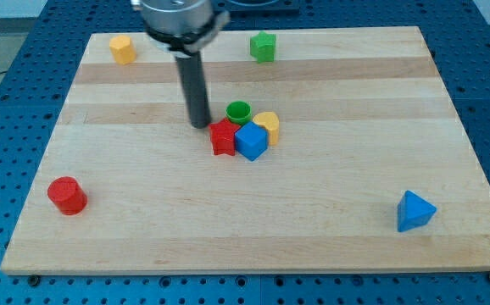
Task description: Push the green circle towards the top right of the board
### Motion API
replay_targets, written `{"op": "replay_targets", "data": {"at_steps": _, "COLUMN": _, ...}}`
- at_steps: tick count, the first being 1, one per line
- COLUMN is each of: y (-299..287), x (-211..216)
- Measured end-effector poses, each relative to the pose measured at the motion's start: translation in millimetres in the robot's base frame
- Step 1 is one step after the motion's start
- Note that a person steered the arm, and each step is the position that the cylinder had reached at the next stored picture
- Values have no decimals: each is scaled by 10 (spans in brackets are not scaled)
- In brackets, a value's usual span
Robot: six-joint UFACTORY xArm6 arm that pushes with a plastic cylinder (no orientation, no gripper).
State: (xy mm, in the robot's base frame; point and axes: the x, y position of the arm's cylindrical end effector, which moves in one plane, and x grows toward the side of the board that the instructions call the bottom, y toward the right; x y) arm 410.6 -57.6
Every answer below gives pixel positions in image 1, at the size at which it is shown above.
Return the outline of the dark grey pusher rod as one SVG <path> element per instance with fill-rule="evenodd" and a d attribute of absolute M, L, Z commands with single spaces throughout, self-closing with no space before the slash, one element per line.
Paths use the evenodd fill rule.
<path fill-rule="evenodd" d="M 190 124 L 196 129 L 204 129 L 212 118 L 201 53 L 175 60 Z"/>

